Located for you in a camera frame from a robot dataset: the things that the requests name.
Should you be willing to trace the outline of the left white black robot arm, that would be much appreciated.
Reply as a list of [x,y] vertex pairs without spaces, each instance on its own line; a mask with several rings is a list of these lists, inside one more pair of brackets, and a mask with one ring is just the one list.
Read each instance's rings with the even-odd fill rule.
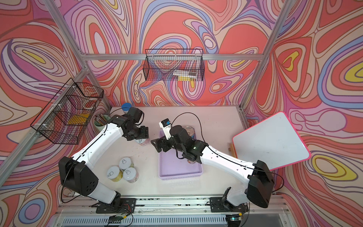
[[131,107],[126,114],[112,116],[89,144],[72,157],[63,157],[58,163],[62,187],[102,203],[113,203],[117,192],[99,182],[93,169],[118,139],[133,141],[149,138],[148,127],[141,125],[144,116],[135,107]]

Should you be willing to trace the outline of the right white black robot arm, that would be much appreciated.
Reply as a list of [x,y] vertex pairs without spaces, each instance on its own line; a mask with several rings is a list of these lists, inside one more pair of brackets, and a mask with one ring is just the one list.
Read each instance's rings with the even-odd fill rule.
[[275,181],[265,162],[236,159],[204,141],[192,138],[180,125],[164,127],[163,131],[163,137],[151,141],[157,152],[180,151],[187,160],[216,167],[240,180],[243,183],[241,193],[232,189],[227,192],[227,195],[231,195],[227,201],[234,206],[251,202],[261,208],[268,207]]

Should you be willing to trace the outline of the purple plastic perforated basket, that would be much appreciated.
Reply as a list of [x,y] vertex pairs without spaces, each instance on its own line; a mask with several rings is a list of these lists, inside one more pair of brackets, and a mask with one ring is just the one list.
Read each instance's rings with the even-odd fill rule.
[[159,178],[171,180],[179,178],[198,177],[203,174],[203,167],[199,163],[191,164],[187,159],[179,159],[181,152],[170,149],[159,153]]

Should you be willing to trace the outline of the silver pull-tab can front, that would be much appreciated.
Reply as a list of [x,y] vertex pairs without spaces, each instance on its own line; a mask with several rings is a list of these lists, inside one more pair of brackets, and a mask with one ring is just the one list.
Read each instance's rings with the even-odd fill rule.
[[129,182],[134,183],[139,178],[139,173],[134,167],[129,167],[123,171],[123,178]]

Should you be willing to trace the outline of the large blue label can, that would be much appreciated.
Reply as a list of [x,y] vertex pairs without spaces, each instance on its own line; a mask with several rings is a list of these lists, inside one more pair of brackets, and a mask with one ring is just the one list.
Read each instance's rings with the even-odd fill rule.
[[193,127],[185,126],[184,129],[187,131],[189,136],[191,136],[193,139],[196,139],[195,130]]

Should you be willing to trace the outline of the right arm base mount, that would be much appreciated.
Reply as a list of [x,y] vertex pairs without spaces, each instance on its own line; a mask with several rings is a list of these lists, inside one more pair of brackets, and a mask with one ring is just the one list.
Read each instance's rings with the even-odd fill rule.
[[230,190],[231,187],[228,187],[222,197],[209,198],[209,202],[207,202],[207,205],[210,206],[211,212],[238,212],[244,214],[249,211],[249,206],[247,203],[242,203],[238,206],[234,206],[227,201],[227,194]]

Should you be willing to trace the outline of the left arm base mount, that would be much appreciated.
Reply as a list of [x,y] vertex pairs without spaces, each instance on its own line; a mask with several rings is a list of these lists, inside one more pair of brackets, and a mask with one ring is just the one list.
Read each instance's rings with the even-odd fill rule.
[[120,193],[116,193],[114,200],[108,204],[99,202],[95,205],[97,214],[112,214],[112,213],[134,213],[136,208],[136,198],[123,197]]

